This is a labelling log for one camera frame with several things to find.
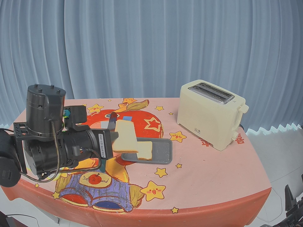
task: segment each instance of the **floor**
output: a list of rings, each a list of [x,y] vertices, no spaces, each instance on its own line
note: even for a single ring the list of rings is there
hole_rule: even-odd
[[[285,218],[285,186],[287,184],[290,186],[294,197],[303,192],[301,178],[303,174],[303,129],[300,126],[287,125],[286,128],[275,129],[272,127],[270,131],[262,128],[258,132],[248,130],[247,135],[273,188],[262,210],[249,227],[259,227],[263,224],[275,225]],[[58,225],[23,199],[9,201],[1,188],[0,199],[0,210],[3,213],[33,216],[37,218],[40,227],[85,227],[65,219],[60,219]],[[14,218],[29,227],[38,226],[34,218],[26,216],[14,216]]]

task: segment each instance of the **bread slice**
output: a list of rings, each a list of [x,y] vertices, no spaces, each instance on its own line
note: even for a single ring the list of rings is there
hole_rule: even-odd
[[[138,141],[138,160],[152,160],[152,142],[151,141]]]
[[[137,153],[137,137],[134,130],[134,123],[128,120],[119,119],[116,121],[116,132],[119,137],[112,143],[113,152],[116,153]]]

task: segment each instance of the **gray tray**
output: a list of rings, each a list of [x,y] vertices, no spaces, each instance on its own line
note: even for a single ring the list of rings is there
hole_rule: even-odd
[[[149,164],[168,164],[172,161],[171,140],[158,138],[137,138],[137,141],[152,142],[152,160],[138,160],[136,153],[123,153],[121,155],[123,160]]]

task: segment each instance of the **toaster knob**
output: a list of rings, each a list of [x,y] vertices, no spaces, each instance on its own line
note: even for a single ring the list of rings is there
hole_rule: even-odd
[[[234,132],[232,135],[232,140],[235,140],[238,137],[238,132]]]

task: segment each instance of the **toaster lever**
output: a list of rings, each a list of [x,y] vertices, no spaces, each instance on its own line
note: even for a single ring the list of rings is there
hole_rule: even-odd
[[[246,104],[244,104],[240,109],[239,109],[239,111],[241,112],[241,113],[247,113],[247,111],[248,111],[248,106],[246,105]]]

